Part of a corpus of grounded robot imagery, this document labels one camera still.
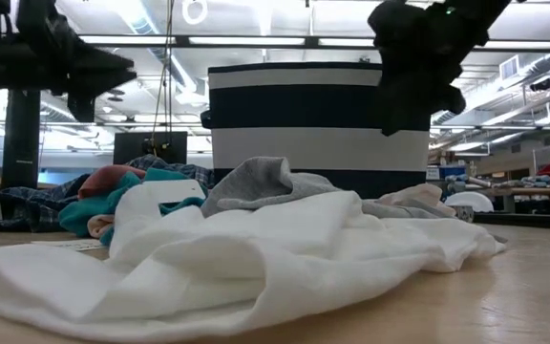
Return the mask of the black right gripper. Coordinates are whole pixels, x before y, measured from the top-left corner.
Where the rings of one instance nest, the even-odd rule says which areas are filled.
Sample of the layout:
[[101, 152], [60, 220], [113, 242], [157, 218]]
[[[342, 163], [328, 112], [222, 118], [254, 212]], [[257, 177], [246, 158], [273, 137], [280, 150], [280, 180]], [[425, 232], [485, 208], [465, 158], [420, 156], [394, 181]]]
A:
[[425, 9], [407, 0], [384, 0], [371, 12], [368, 24], [382, 59], [383, 135], [428, 131], [427, 87], [437, 88], [435, 111], [459, 115], [466, 108], [464, 96], [452, 83], [462, 72], [462, 60], [488, 38], [488, 0], [444, 0]]

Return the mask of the pale peach garment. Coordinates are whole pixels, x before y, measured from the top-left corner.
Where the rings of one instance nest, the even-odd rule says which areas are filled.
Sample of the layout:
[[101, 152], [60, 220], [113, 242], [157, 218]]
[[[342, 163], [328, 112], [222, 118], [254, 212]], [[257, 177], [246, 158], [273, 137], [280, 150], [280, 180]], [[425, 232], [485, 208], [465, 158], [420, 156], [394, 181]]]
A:
[[423, 208], [438, 217], [454, 217], [456, 211], [441, 202], [442, 189], [422, 183], [381, 196], [381, 204]]

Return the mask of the coral pink garment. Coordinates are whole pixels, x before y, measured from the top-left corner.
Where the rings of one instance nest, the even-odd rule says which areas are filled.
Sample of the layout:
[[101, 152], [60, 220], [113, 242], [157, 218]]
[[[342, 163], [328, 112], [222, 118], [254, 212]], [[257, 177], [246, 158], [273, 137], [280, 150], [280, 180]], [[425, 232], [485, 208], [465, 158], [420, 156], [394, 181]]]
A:
[[128, 172], [140, 179], [146, 175], [144, 170], [129, 165], [114, 164], [101, 167], [81, 185], [78, 190], [78, 198], [85, 199], [112, 191]]

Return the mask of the large white paper tag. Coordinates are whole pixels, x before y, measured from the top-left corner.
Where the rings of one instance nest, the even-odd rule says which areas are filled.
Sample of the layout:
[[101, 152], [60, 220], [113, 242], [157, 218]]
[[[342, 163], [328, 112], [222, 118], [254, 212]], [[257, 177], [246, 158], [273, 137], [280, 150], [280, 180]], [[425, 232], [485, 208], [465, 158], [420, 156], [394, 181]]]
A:
[[206, 198], [201, 185], [196, 180], [148, 181], [142, 185], [160, 204], [177, 204], [189, 198], [200, 200]]

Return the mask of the teal garment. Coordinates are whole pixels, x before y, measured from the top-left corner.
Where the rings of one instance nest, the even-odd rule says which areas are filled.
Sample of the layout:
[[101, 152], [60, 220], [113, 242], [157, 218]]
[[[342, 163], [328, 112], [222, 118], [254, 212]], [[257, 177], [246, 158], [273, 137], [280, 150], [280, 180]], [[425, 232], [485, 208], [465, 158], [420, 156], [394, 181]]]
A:
[[[146, 175], [141, 179], [128, 172], [119, 180], [117, 186], [108, 193], [85, 199], [78, 198], [77, 201], [67, 205], [59, 212], [58, 221], [60, 226], [79, 237], [93, 238], [87, 229], [88, 221], [95, 215], [110, 214], [115, 216], [116, 207], [119, 201], [131, 188], [135, 186], [142, 186], [144, 182], [148, 181], [194, 180], [181, 174], [180, 172], [165, 169], [150, 167], [145, 172]], [[198, 183], [201, 185], [201, 188], [207, 197], [207, 188], [200, 182]], [[200, 206], [203, 204], [205, 199], [200, 200], [198, 198], [189, 198], [177, 204], [159, 203], [159, 213], [161, 215], [167, 215], [180, 208], [190, 205]], [[103, 246], [107, 247], [112, 242], [114, 231], [115, 221], [113, 228], [108, 230], [100, 239], [97, 240], [99, 240]]]

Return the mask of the blue plaid shirt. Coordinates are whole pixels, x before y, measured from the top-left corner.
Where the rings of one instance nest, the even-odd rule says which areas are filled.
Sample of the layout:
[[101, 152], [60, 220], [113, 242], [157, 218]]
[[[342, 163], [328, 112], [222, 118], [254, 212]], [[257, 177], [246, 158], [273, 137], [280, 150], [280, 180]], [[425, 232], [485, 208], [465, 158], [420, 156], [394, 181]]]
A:
[[[137, 169], [165, 169], [200, 182], [207, 188], [215, 185], [215, 174], [195, 164], [167, 163], [161, 158], [146, 155], [125, 164]], [[0, 190], [0, 204], [3, 219], [0, 231], [3, 232], [57, 232], [58, 214], [67, 205], [78, 200], [78, 190], [91, 174], [84, 174], [74, 180], [50, 189], [29, 187], [9, 187]]]

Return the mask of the pale pink cloth piece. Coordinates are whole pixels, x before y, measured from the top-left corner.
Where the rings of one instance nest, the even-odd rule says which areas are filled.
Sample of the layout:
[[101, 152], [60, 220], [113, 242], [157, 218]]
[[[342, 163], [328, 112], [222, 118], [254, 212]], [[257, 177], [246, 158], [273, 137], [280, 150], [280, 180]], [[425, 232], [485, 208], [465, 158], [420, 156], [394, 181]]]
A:
[[100, 239], [108, 230], [114, 226], [115, 216], [102, 214], [93, 216], [87, 223], [89, 234], [96, 239]]

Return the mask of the grey garment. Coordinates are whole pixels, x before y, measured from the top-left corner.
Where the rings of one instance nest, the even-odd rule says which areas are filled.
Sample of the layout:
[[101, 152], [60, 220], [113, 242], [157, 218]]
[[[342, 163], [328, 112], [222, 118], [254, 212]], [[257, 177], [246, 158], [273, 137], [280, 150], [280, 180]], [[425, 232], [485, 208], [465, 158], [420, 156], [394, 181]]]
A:
[[[323, 176], [293, 172], [285, 158], [255, 157], [244, 161], [214, 186], [201, 212], [209, 217], [225, 210], [257, 210], [337, 190]], [[378, 199], [364, 199], [362, 211], [380, 219], [453, 218], [438, 217], [423, 208], [381, 204]]]

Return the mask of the white garment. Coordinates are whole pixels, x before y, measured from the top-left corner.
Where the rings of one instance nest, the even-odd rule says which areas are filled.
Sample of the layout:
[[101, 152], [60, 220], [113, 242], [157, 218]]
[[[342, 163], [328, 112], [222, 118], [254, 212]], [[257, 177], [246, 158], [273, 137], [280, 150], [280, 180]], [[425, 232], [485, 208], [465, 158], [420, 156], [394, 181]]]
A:
[[162, 215], [139, 187], [116, 209], [109, 257], [0, 247], [0, 316], [119, 343], [230, 335], [376, 297], [421, 271], [504, 249], [457, 219], [380, 219], [350, 191], [257, 210]]

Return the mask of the blue storage bin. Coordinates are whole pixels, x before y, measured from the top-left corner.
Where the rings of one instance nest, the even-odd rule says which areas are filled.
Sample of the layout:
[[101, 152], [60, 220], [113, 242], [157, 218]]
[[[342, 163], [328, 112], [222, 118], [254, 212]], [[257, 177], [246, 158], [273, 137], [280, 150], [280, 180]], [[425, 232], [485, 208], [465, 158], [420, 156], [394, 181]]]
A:
[[427, 181], [445, 180], [449, 176], [464, 175], [466, 167], [462, 165], [428, 166], [426, 170]]

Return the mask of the white dome object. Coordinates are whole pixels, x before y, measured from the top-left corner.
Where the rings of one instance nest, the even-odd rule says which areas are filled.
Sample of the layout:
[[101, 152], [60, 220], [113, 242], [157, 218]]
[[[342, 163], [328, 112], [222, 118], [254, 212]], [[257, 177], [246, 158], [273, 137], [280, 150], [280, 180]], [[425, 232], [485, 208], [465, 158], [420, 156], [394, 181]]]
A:
[[445, 200], [445, 205], [450, 207], [470, 206], [474, 212], [493, 212], [495, 210], [492, 201], [487, 196], [475, 191], [455, 193]]

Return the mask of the navy white striped basket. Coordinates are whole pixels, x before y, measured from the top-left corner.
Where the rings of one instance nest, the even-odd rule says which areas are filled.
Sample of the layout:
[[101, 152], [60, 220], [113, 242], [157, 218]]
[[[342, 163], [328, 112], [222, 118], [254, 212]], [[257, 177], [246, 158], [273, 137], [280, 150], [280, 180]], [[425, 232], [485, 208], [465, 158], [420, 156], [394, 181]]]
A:
[[379, 64], [278, 62], [211, 67], [210, 129], [215, 180], [255, 157], [285, 158], [366, 199], [426, 181], [430, 122], [391, 136], [376, 99]]

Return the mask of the wooden workbench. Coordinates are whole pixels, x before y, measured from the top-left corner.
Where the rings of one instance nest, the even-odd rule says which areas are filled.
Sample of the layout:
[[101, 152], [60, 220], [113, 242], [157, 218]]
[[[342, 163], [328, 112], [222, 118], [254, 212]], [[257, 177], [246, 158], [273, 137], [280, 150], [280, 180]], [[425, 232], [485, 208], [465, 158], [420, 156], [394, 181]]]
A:
[[550, 188], [546, 187], [513, 187], [513, 188], [485, 188], [479, 189], [479, 193], [489, 197], [503, 197], [503, 208], [505, 212], [515, 213], [515, 196], [549, 196]]

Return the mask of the black upright post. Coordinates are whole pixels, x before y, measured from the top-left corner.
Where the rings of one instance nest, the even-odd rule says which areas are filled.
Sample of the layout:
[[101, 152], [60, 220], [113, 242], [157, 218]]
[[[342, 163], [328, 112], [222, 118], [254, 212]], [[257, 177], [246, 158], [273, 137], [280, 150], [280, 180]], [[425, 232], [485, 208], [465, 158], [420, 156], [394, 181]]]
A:
[[9, 90], [1, 187], [36, 188], [40, 133], [39, 91]]

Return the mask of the black aluminium table frame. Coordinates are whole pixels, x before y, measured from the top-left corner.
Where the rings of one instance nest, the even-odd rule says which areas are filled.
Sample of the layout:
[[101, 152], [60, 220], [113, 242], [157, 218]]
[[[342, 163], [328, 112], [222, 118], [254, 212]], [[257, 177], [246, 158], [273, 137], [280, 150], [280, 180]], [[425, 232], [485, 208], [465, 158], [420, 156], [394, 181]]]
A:
[[488, 225], [550, 229], [550, 215], [543, 214], [476, 213], [474, 222]]

